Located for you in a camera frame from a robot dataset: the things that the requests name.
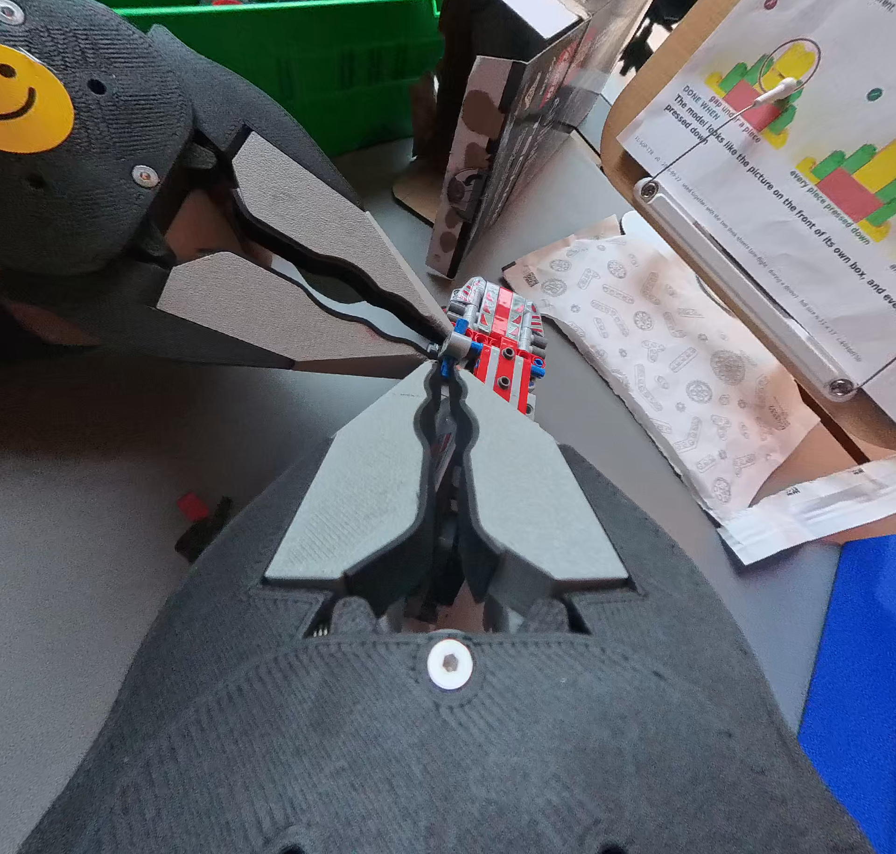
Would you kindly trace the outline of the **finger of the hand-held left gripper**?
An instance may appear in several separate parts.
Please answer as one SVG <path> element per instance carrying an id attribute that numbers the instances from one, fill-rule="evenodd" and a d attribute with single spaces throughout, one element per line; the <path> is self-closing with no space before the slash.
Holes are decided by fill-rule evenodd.
<path id="1" fill-rule="evenodd" d="M 451 327 L 391 239 L 363 208 L 258 132 L 231 159 L 238 216 L 248 233 L 299 270 L 337 279 L 429 342 Z"/>
<path id="2" fill-rule="evenodd" d="M 157 308 L 284 357 L 296 370 L 415 370 L 433 360 L 429 342 L 377 328 L 296 279 L 227 251 L 173 267 Z"/>

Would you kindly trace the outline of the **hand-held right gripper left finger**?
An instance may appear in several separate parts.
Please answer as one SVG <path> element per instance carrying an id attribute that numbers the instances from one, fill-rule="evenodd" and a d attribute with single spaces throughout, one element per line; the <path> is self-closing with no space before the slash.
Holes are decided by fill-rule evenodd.
<path id="1" fill-rule="evenodd" d="M 427 577 L 434 548 L 440 373 L 425 364 L 341 428 L 264 573 L 365 600 L 375 616 Z"/>

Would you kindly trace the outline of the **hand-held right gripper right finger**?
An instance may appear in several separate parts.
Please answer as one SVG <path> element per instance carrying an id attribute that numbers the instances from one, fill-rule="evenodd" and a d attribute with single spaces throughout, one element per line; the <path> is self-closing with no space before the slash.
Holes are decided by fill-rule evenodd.
<path id="1" fill-rule="evenodd" d="M 561 447 L 464 370 L 454 377 L 458 553 L 476 602 L 532 604 L 627 585 Z"/>

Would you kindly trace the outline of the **red grey lego vehicle model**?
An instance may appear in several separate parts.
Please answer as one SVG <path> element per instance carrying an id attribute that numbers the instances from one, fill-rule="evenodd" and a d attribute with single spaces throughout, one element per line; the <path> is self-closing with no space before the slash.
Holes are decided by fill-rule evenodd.
<path id="1" fill-rule="evenodd" d="M 515 411 L 533 420 L 534 389 L 545 375 L 546 355 L 542 317 L 535 303 L 476 277 L 452 292 L 445 314 L 454 332 L 470 341 L 463 366 Z M 457 542 L 462 457 L 455 454 L 456 422 L 446 385 L 435 427 L 434 556 L 429 579 L 405 605 L 402 627 L 411 632 L 435 629 L 465 582 Z"/>

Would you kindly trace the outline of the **small black lego piece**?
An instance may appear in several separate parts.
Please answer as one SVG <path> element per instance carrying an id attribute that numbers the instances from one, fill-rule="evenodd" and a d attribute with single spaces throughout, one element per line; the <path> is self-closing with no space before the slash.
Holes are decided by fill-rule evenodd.
<path id="1" fill-rule="evenodd" d="M 214 508 L 210 508 L 208 519 L 189 524 L 185 532 L 176 540 L 175 552 L 185 558 L 189 564 L 194 564 L 228 524 L 232 509 L 232 498 L 221 498 Z"/>

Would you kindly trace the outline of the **black lego set box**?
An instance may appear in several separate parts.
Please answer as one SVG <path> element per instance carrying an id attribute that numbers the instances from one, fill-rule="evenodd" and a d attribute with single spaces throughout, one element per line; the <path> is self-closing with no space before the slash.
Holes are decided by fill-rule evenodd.
<path id="1" fill-rule="evenodd" d="M 459 275 L 476 240 L 565 143 L 653 0 L 442 0 L 432 137 L 443 179 L 427 265 Z"/>

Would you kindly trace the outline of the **brown box stand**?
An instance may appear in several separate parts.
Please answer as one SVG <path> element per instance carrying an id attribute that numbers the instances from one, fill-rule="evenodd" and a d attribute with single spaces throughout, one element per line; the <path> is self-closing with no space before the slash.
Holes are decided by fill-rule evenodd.
<path id="1" fill-rule="evenodd" d="M 396 201 L 430 227 L 438 211 L 447 156 L 439 138 L 438 80 L 423 73 L 409 88 L 412 153 L 409 165 L 392 186 Z"/>

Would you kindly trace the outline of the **green plastic bin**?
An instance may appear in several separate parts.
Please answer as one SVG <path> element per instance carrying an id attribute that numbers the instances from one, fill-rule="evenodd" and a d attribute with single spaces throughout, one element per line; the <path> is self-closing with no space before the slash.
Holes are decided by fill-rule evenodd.
<path id="1" fill-rule="evenodd" d="M 97 0 L 274 98 L 336 156 L 408 139 L 411 91 L 442 55 L 442 0 Z"/>

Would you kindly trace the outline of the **printed paper bag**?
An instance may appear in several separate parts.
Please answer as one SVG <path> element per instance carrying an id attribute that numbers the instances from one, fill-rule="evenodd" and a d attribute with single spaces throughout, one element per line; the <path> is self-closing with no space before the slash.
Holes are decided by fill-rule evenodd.
<path id="1" fill-rule="evenodd" d="M 504 279 L 564 332 L 725 524 L 818 424 L 797 382 L 692 269 L 612 216 Z"/>

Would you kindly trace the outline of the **white torn paper bag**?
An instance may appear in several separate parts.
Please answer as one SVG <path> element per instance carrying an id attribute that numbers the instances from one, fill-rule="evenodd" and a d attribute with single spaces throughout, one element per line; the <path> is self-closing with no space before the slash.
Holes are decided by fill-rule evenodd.
<path id="1" fill-rule="evenodd" d="M 743 566 L 895 513 L 895 457 L 793 484 L 720 525 Z"/>

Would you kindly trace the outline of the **blue plastic bin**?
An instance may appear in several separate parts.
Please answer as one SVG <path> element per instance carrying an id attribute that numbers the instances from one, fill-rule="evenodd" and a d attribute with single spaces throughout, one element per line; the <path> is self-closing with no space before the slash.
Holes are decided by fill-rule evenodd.
<path id="1" fill-rule="evenodd" d="M 798 740 L 875 852 L 893 853 L 893 535 L 841 547 Z"/>

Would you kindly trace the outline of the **printed instruction sheet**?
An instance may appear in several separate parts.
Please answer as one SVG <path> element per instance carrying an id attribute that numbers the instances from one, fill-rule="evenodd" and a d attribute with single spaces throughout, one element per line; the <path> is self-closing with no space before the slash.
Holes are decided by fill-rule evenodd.
<path id="1" fill-rule="evenodd" d="M 616 100 L 601 143 L 653 177 L 894 424 L 895 0 L 699 0 Z"/>

